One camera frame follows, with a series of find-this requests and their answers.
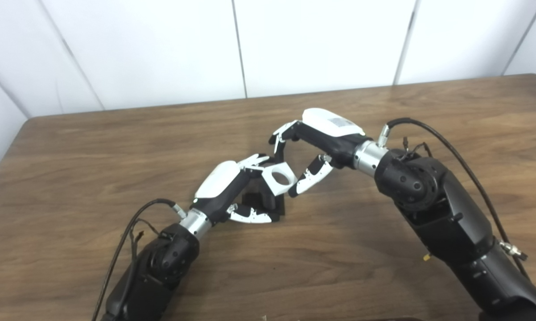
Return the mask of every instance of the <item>label sticker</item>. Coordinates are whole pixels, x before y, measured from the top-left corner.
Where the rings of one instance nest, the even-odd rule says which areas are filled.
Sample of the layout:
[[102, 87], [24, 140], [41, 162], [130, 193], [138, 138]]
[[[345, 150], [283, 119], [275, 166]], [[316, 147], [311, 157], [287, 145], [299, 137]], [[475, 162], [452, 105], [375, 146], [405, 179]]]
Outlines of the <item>label sticker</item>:
[[349, 120], [343, 118], [343, 117], [336, 117], [336, 118], [330, 118], [330, 122], [332, 122], [335, 126], [338, 127], [345, 127], [345, 126], [351, 126], [354, 125], [353, 122], [350, 122]]

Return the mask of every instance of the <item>robotic hand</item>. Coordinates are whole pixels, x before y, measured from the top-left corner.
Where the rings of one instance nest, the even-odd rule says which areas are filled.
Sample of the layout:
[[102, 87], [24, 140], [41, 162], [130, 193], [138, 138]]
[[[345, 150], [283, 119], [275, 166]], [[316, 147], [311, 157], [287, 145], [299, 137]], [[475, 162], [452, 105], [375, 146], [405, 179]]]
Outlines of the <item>robotic hand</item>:
[[413, 228], [430, 254], [443, 260], [482, 309], [481, 321], [536, 321], [536, 287], [517, 270], [506, 254], [518, 263], [527, 256], [492, 234], [490, 221], [455, 175], [432, 157], [415, 150], [385, 147], [391, 128], [401, 123], [417, 124], [439, 138], [464, 166], [494, 208], [462, 157], [431, 127], [401, 118], [388, 122], [378, 142], [363, 130], [332, 112], [319, 108], [304, 111], [302, 120], [280, 127], [270, 140], [275, 158], [284, 161], [287, 140], [304, 140], [321, 149], [299, 181], [289, 190], [291, 197], [305, 192], [331, 169], [349, 167], [374, 178], [380, 193], [393, 199], [395, 207]]
[[[197, 258], [199, 241], [216, 224], [228, 219], [242, 223], [278, 221], [280, 215], [284, 215], [284, 208], [277, 203], [276, 195], [285, 193], [287, 188], [274, 180], [272, 172], [283, 174], [290, 184], [295, 183], [296, 177], [286, 163], [262, 167], [269, 162], [273, 162], [271, 157], [254, 154], [238, 163], [231, 160], [220, 163], [197, 190], [188, 213], [174, 202], [162, 200], [180, 215], [181, 221], [163, 229], [157, 239], [132, 260], [107, 297], [107, 312], [102, 321], [158, 321]], [[263, 179], [260, 193], [245, 194], [243, 204], [233, 204], [251, 179], [260, 177]], [[98, 309], [99, 306], [93, 320], [97, 318]]]

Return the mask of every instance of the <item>cable connector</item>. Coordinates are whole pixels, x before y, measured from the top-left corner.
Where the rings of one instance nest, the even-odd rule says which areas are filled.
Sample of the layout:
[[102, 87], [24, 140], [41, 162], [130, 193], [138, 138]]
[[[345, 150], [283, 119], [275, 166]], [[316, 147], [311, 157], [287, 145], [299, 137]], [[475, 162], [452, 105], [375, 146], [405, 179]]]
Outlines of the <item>cable connector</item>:
[[385, 145], [387, 144], [387, 140], [389, 138], [390, 132], [391, 132], [391, 128], [389, 127], [388, 124], [385, 124], [385, 126], [383, 126], [383, 129], [381, 130], [381, 134], [379, 135], [379, 138], [377, 139], [377, 146], [379, 146], [380, 148], [385, 147]]
[[504, 252], [510, 256], [514, 256], [515, 258], [519, 258], [522, 261], [525, 261], [528, 259], [527, 254], [520, 251], [517, 246], [504, 242], [502, 240], [498, 240], [498, 244], [500, 244], [500, 247]]
[[175, 204], [171, 208], [179, 215], [181, 219], [185, 219], [187, 217], [187, 213], [181, 209], [181, 206]]

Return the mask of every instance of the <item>black arm segment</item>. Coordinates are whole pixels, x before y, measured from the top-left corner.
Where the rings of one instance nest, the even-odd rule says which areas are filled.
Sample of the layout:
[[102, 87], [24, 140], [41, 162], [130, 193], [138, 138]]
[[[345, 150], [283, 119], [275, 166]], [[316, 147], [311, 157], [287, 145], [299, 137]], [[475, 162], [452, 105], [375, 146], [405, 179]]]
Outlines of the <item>black arm segment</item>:
[[[288, 128], [282, 133], [283, 140], [304, 140], [305, 142], [312, 144], [313, 146], [321, 149], [323, 152], [331, 156], [330, 165], [342, 169], [343, 167], [349, 167], [355, 169], [353, 164], [354, 152], [357, 147], [366, 140], [371, 140], [370, 137], [351, 134], [345, 136], [330, 136], [320, 132], [319, 130], [312, 128], [304, 124], [303, 122], [296, 122], [293, 126]], [[276, 136], [270, 137], [269, 144], [276, 143]], [[276, 163], [284, 162], [284, 147], [285, 142], [278, 145], [278, 150], [274, 154]]]
[[480, 319], [536, 321], [536, 287], [513, 266], [453, 173], [436, 159], [403, 154], [391, 150], [382, 158], [377, 187], [429, 252], [451, 268], [482, 309]]
[[199, 241], [175, 223], [140, 252], [123, 308], [119, 305], [129, 278], [130, 265], [107, 297], [102, 321], [159, 321], [181, 279], [199, 253]]

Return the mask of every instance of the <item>white ring object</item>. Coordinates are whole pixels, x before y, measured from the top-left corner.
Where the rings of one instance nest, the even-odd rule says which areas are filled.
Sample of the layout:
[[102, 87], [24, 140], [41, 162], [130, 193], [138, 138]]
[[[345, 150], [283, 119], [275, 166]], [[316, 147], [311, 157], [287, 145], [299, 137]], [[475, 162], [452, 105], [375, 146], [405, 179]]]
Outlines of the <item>white ring object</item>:
[[[288, 180], [288, 185], [278, 183], [274, 179], [274, 176], [272, 176], [272, 173], [282, 174]], [[268, 187], [270, 187], [274, 196], [286, 193], [288, 189], [298, 181], [298, 178], [296, 178], [296, 175], [294, 175], [294, 172], [290, 166], [288, 166], [288, 163], [278, 163], [276, 165], [265, 167], [264, 171], [262, 171], [262, 178], [264, 178], [264, 181], [266, 181], [266, 184], [268, 184]]]

